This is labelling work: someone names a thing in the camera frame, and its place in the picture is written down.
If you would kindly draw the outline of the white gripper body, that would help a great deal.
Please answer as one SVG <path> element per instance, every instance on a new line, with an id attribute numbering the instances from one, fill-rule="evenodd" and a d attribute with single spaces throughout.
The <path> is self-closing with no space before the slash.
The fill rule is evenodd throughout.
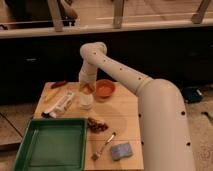
<path id="1" fill-rule="evenodd" d="M 79 90 L 83 91 L 83 87 L 86 84 L 89 84 L 94 87 L 95 91 L 95 81 L 96 81 L 96 75 L 95 74 L 88 74 L 84 69 L 81 69 L 79 72 Z"/>

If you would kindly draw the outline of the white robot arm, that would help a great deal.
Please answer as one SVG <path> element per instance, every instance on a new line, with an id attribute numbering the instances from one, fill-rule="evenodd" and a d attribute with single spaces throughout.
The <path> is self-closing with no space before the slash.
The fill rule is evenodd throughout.
<path id="1" fill-rule="evenodd" d="M 144 171 L 196 171 L 187 112 L 180 90 L 107 56 L 102 42 L 80 48 L 79 83 L 93 84 L 102 70 L 138 97 Z"/>

